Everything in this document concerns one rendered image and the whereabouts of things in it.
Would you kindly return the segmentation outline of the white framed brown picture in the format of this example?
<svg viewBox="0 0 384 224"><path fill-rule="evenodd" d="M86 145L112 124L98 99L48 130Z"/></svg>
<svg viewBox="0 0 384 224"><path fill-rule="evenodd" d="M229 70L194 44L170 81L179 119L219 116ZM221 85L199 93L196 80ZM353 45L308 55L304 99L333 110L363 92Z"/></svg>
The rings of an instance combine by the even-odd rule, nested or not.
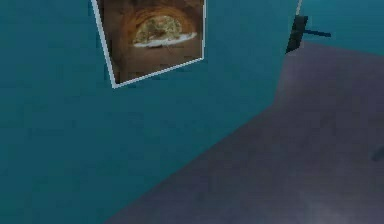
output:
<svg viewBox="0 0 384 224"><path fill-rule="evenodd" d="M205 57L206 0L89 0L113 88Z"/></svg>

